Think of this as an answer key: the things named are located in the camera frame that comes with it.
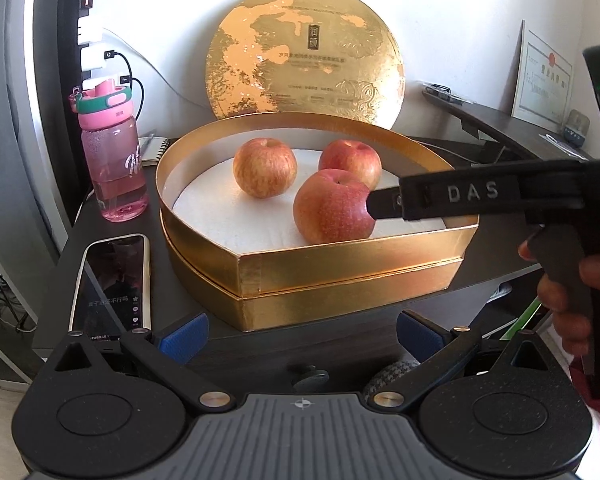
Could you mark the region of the person right hand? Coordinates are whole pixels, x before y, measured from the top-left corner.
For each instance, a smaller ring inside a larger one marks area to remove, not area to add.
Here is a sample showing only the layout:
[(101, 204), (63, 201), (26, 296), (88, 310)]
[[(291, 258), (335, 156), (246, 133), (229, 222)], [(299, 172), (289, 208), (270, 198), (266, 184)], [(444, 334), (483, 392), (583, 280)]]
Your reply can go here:
[[(600, 290), (600, 255), (579, 263), (580, 279), (585, 286)], [(553, 326), (562, 340), (562, 348), (572, 356), (587, 356), (592, 341), (592, 324), (584, 313), (582, 297), (545, 274), (538, 285), (538, 297), (553, 315)]]

